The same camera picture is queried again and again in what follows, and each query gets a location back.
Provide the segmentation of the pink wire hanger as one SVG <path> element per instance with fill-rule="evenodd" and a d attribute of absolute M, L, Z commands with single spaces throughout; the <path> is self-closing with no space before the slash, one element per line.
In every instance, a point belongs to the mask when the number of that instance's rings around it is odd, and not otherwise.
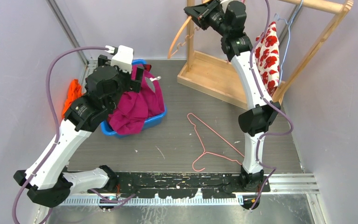
<path fill-rule="evenodd" d="M 245 158 L 244 153 L 241 152 L 236 146 L 234 146 L 234 143 L 229 142 L 220 133 L 214 130 L 211 126 L 209 126 L 209 124 L 207 124 L 194 113 L 188 113 L 186 118 L 189 124 L 192 126 L 194 135 L 197 137 L 202 149 L 202 152 L 191 163 L 191 168 L 193 171 L 197 173 L 205 172 L 207 167 L 198 167 L 197 163 L 206 156 L 213 156 L 219 158 L 220 160 L 225 160 L 238 165 L 242 164 L 242 161 Z M 213 133 L 214 137 L 209 138 L 208 136 L 202 136 L 198 131 L 198 124 L 201 124 L 204 128 Z M 227 149 L 232 149 L 235 153 L 238 154 L 239 157 L 230 158 L 225 154 Z"/>

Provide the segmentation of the wooden hanger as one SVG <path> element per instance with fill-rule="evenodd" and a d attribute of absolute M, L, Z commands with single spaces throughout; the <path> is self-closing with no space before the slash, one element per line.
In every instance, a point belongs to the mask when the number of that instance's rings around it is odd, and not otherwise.
<path fill-rule="evenodd" d="M 199 30 L 199 27 L 195 27 L 192 17 L 187 16 L 169 47 L 167 59 L 171 59 L 188 41 L 192 41 L 195 33 Z"/>

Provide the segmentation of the floral white red garment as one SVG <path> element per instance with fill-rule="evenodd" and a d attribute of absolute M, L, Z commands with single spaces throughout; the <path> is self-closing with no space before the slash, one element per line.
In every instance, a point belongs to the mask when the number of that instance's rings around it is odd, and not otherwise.
<path fill-rule="evenodd" d="M 257 69 L 268 94 L 273 96 L 280 84 L 280 54 L 276 22 L 269 24 L 264 37 L 259 35 L 255 40 L 259 41 L 255 49 Z"/>

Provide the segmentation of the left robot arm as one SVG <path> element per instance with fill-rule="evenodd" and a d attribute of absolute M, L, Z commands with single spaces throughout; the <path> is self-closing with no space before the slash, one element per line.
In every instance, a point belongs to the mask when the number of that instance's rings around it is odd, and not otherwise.
<path fill-rule="evenodd" d="M 79 146 L 117 108 L 123 93 L 138 92 L 142 72 L 132 79 L 133 55 L 105 56 L 98 59 L 98 67 L 86 78 L 86 92 L 72 102 L 64 115 L 58 133 L 26 170 L 18 170 L 14 179 L 28 190 L 28 198 L 39 205 L 53 208 L 70 195 L 91 189 L 113 192 L 118 177 L 106 165 L 94 170 L 67 173 L 64 168 Z"/>

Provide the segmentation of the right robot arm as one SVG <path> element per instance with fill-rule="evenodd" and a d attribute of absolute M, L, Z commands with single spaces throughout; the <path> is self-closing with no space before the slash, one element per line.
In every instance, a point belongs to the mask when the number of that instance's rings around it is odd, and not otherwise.
<path fill-rule="evenodd" d="M 221 35 L 221 48 L 237 72 L 247 99 L 247 108 L 238 123 L 245 135 L 245 155 L 239 174 L 239 185 L 247 192 L 263 182 L 261 136 L 269 130 L 280 110 L 273 102 L 259 76 L 255 52 L 244 31 L 246 6 L 237 0 L 211 0 L 186 6 L 184 12 L 202 30 L 211 27 Z"/>

